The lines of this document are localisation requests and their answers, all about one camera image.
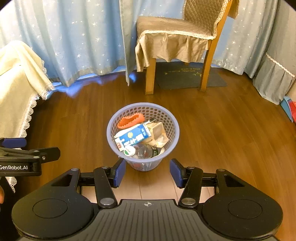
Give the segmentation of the blue white milk carton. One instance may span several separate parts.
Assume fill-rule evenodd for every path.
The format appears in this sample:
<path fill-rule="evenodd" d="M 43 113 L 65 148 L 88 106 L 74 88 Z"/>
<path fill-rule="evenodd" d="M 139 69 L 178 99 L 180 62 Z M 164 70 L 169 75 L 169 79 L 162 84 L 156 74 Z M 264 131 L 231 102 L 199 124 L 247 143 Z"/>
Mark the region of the blue white milk carton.
<path fill-rule="evenodd" d="M 138 144 L 150 136 L 151 133 L 147 127 L 147 124 L 142 123 L 119 131 L 114 136 L 114 141 L 119 151 L 123 151 L 127 146 Z"/>

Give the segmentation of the clear plastic water bottle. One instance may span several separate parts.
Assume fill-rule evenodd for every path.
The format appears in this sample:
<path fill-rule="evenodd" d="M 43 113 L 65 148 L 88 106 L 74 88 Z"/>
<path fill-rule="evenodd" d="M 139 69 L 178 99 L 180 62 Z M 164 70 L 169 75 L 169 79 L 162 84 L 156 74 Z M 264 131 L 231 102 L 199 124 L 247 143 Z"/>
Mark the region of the clear plastic water bottle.
<path fill-rule="evenodd" d="M 158 156 L 162 149 L 155 146 L 138 143 L 134 146 L 127 146 L 123 153 L 135 159 L 149 159 Z"/>

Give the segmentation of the beige snack wrapper bag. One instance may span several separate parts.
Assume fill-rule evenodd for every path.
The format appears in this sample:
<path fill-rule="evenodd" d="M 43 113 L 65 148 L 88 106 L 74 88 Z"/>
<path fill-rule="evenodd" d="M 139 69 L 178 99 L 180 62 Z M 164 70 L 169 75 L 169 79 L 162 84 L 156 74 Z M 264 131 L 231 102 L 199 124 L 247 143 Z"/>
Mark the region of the beige snack wrapper bag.
<path fill-rule="evenodd" d="M 169 141 L 164 125 L 162 122 L 157 123 L 148 123 L 147 127 L 151 133 L 151 136 L 145 139 L 143 142 L 150 146 L 154 146 L 157 148 L 162 148 Z"/>

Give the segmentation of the lavender plastic mesh wastebasket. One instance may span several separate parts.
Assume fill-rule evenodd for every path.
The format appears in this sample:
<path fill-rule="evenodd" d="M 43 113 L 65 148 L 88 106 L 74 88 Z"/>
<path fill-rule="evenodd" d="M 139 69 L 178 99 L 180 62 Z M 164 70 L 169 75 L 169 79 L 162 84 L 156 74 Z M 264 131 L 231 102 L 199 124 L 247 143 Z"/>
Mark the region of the lavender plastic mesh wastebasket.
<path fill-rule="evenodd" d="M 118 110 L 106 131 L 112 150 L 138 171 L 151 171 L 178 143 L 177 119 L 166 108 L 149 102 Z"/>

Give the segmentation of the orange foam fruit net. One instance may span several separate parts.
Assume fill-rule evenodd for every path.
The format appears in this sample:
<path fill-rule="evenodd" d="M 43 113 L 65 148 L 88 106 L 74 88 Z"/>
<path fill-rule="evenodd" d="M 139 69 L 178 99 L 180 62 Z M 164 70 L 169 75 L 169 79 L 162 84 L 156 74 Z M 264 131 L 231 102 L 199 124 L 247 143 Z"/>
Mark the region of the orange foam fruit net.
<path fill-rule="evenodd" d="M 142 113 L 134 113 L 132 115 L 122 117 L 117 124 L 117 128 L 124 130 L 144 121 L 145 117 Z"/>

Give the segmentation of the cream lace bed cover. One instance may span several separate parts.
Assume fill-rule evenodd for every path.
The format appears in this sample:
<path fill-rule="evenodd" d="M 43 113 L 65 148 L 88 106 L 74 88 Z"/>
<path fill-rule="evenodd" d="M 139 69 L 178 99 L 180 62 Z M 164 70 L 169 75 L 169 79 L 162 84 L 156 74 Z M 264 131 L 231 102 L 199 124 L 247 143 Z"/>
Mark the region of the cream lace bed cover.
<path fill-rule="evenodd" d="M 37 99 L 53 89 L 44 61 L 26 43 L 1 47 L 1 137 L 26 137 Z"/>

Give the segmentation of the dark floor mat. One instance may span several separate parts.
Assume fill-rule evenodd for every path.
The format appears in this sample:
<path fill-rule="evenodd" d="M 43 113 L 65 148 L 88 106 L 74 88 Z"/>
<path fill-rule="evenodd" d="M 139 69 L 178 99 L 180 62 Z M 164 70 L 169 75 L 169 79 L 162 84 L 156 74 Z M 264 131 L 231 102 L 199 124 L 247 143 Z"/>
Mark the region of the dark floor mat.
<path fill-rule="evenodd" d="M 161 89 L 198 88 L 202 69 L 202 63 L 158 62 L 155 81 Z"/>

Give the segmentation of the blue dustpan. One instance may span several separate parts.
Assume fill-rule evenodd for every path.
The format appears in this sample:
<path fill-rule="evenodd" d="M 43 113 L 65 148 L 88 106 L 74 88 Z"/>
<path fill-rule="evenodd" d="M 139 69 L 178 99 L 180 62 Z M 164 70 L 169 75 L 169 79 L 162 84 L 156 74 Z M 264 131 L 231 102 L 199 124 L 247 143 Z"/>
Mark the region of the blue dustpan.
<path fill-rule="evenodd" d="M 291 98 L 285 96 L 280 105 L 287 114 L 290 121 L 295 123 L 295 101 L 292 101 Z"/>

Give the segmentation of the grey pleated curtain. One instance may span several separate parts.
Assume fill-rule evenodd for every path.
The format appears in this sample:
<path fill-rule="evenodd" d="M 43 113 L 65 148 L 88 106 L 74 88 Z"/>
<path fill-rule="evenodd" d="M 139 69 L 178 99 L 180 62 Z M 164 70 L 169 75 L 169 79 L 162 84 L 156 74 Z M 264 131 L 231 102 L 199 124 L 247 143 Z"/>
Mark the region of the grey pleated curtain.
<path fill-rule="evenodd" d="M 253 85 L 261 97 L 280 104 L 295 85 L 295 10 L 279 1 L 273 30 Z"/>

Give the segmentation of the light blue star curtain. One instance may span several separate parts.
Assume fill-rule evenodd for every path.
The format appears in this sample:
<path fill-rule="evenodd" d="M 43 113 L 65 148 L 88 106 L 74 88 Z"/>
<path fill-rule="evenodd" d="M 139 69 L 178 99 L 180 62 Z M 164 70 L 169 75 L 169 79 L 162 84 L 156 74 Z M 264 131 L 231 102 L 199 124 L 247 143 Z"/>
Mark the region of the light blue star curtain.
<path fill-rule="evenodd" d="M 44 60 L 48 77 L 70 86 L 135 64 L 139 16 L 182 19 L 184 1 L 10 1 L 1 10 L 1 45 L 20 40 Z M 277 1 L 239 1 L 213 64 L 253 76 L 264 56 Z"/>

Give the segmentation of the wooden chair with tan cover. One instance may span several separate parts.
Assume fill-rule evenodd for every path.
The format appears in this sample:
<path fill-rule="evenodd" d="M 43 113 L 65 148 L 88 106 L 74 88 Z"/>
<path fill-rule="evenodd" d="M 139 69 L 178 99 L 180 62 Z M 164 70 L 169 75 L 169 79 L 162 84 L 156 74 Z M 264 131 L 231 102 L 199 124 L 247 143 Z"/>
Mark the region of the wooden chair with tan cover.
<path fill-rule="evenodd" d="M 146 72 L 145 93 L 154 92 L 156 60 L 186 64 L 203 60 L 200 90 L 207 88 L 213 56 L 227 17 L 238 15 L 239 1 L 185 1 L 183 18 L 140 16 L 137 19 L 137 71 Z"/>

